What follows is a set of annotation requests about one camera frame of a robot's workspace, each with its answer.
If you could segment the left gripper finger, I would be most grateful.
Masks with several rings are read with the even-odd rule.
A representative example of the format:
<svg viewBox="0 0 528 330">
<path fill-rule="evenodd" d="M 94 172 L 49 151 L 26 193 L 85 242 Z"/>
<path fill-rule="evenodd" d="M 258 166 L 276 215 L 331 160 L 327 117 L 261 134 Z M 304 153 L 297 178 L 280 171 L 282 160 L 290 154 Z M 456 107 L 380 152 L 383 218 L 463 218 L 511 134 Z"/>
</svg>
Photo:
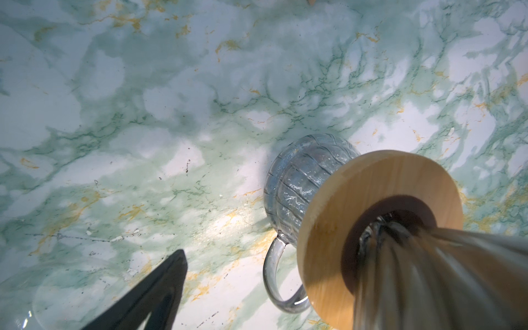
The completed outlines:
<svg viewBox="0 0 528 330">
<path fill-rule="evenodd" d="M 188 264 L 177 250 L 85 329 L 171 329 L 180 306 Z"/>
</svg>

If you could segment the grey glass pitcher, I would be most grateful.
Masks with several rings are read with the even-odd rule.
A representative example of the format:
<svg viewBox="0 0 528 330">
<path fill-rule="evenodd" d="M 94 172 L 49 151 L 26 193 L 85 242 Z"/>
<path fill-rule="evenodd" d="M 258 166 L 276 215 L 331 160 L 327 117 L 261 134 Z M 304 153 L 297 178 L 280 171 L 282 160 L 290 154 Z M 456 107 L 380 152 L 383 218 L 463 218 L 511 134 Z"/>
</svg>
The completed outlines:
<svg viewBox="0 0 528 330">
<path fill-rule="evenodd" d="M 306 210 L 329 177 L 360 152 L 347 140 L 329 133 L 304 136 L 283 149 L 265 180 L 263 201 L 276 237 L 263 264 L 263 282 L 272 303 L 282 312 L 298 314 L 309 308 L 305 288 L 282 298 L 277 269 L 286 246 L 296 247 Z"/>
</svg>

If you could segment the grey glass dripper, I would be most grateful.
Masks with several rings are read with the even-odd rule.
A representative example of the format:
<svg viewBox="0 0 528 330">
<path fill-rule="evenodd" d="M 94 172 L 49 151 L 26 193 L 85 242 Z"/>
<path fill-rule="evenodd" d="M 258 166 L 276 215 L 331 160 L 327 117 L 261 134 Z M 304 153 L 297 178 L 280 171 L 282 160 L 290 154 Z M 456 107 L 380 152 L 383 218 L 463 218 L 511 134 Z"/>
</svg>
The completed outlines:
<svg viewBox="0 0 528 330">
<path fill-rule="evenodd" d="M 357 252 L 354 329 L 526 329 L 527 240 L 381 218 Z"/>
</svg>

